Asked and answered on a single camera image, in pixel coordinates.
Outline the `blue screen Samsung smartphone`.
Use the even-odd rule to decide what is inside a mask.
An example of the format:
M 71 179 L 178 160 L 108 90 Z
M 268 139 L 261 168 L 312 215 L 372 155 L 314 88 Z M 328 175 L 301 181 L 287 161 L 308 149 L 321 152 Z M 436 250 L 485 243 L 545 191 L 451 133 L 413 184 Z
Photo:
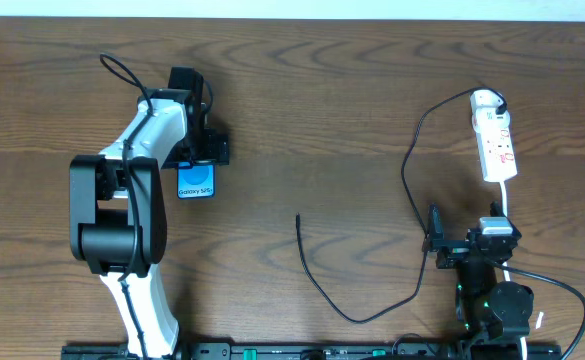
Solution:
M 215 166 L 180 163 L 177 168 L 179 199 L 208 198 L 215 194 Z

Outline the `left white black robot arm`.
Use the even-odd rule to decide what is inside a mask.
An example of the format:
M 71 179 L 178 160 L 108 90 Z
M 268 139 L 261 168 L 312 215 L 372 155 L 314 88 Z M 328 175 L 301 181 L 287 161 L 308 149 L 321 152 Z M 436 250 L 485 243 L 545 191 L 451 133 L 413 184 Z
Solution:
M 127 128 L 96 155 L 69 166 L 69 234 L 73 256 L 112 294 L 128 341 L 116 350 L 65 350 L 64 358 L 177 359 L 180 326 L 163 286 L 167 245 L 161 172 L 177 173 L 178 198 L 215 195 L 219 166 L 229 162 L 227 135 L 207 124 L 209 85 L 190 67 L 174 67 L 163 88 L 143 88 Z

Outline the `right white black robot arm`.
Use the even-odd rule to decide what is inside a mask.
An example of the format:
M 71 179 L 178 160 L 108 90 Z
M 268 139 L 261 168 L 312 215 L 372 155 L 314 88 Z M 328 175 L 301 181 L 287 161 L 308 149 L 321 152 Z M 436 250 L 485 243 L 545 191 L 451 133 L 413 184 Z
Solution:
M 463 240 L 444 234 L 439 208 L 428 208 L 427 237 L 423 249 L 436 254 L 436 267 L 457 275 L 455 309 L 466 334 L 448 347 L 457 359 L 521 359 L 527 354 L 521 339 L 529 335 L 533 291 L 496 271 L 513 255 L 521 233 L 499 205 L 490 205 Z

